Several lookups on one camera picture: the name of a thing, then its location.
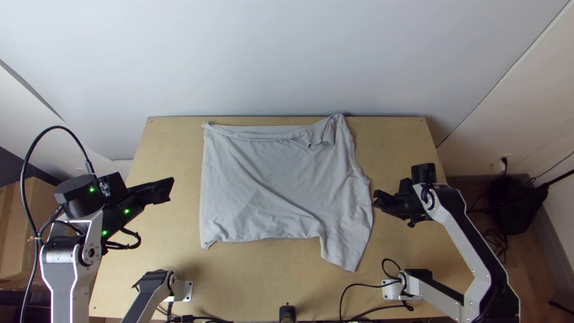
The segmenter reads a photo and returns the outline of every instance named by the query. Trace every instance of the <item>wooden table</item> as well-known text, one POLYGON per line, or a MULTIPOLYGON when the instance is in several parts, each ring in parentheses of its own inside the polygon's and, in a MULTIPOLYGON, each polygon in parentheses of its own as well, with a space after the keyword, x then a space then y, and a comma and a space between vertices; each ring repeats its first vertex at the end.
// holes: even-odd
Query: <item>wooden table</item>
MULTIPOLYGON (((201 124, 236 126, 310 124, 320 117, 153 117, 139 144, 128 185, 174 177, 171 202, 151 205, 127 227, 138 231, 142 244, 131 251, 111 251, 104 257, 91 298, 90 316, 123 317, 145 272, 174 270, 194 282, 192 300, 177 302, 177 315, 212 315, 233 321, 277 321, 281 305, 297 308, 300 320, 338 319, 339 298, 351 283, 378 285, 386 279, 383 258, 402 268, 427 268, 435 278, 464 292, 472 275, 444 228, 428 221, 408 228, 405 221, 374 212, 371 237, 356 273, 322 260, 319 240, 267 239, 214 244, 201 249, 199 197, 203 128, 201 124)), ((398 190, 410 167, 435 163, 439 181, 444 173, 426 120, 418 117, 348 117, 356 157, 371 180, 371 192, 398 190)), ((120 234, 114 240, 128 242, 120 234)), ((396 304, 380 289, 353 287, 345 295, 345 318, 368 309, 396 304)), ((411 302, 414 312, 389 309, 370 318, 441 316, 426 302, 411 302)), ((154 318, 164 316, 156 312, 154 318)))

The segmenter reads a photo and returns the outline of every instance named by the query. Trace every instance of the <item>black device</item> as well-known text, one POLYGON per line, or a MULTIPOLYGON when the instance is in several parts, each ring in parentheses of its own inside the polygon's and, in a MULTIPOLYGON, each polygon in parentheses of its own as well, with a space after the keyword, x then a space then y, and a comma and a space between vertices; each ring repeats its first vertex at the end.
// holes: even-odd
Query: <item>black device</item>
POLYGON ((108 252, 106 243, 109 238, 122 229, 130 234, 130 231, 124 229, 126 224, 136 218, 146 205, 168 202, 172 187, 173 177, 126 188, 118 172, 100 178, 85 174, 60 183, 54 191, 54 197, 63 205, 69 218, 79 219, 100 209, 103 211, 104 255, 108 252))
POLYGON ((548 197, 550 185, 567 178, 574 169, 551 181, 533 187, 512 176, 504 176, 490 184, 488 209, 499 228, 506 235, 526 232, 534 216, 548 197))

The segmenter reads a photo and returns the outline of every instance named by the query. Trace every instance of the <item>wrinkled cloth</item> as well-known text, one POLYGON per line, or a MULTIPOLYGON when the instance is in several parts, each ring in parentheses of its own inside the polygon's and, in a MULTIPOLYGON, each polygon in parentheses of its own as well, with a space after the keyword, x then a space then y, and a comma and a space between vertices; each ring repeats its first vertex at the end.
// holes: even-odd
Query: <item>wrinkled cloth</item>
POLYGON ((203 124, 200 239, 319 237, 321 257, 354 272, 373 226, 345 119, 308 126, 203 124))

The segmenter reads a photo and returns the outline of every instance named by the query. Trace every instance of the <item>floor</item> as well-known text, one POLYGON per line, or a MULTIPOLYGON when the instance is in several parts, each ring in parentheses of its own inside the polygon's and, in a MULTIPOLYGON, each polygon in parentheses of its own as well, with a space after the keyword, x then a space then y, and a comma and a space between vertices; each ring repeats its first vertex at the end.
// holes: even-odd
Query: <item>floor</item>
MULTIPOLYGON (((484 192, 489 181, 478 179, 448 180, 452 187, 458 188, 467 205, 473 203, 484 192)), ((477 203, 477 208, 486 207, 486 199, 477 203)), ((484 214, 470 214, 470 218, 479 231, 493 227, 491 219, 484 214)), ((538 241, 535 229, 530 227, 523 234, 509 236, 509 249, 506 252, 504 264, 510 278, 510 284, 521 301, 521 323, 562 323, 574 322, 574 316, 558 310, 548 304, 548 301, 563 303, 556 281, 552 275, 548 260, 538 241)), ((107 319, 106 323, 120 320, 107 319)), ((416 319, 393 320, 392 322, 415 322, 416 319)), ((432 318, 432 323, 454 322, 450 318, 432 318)))

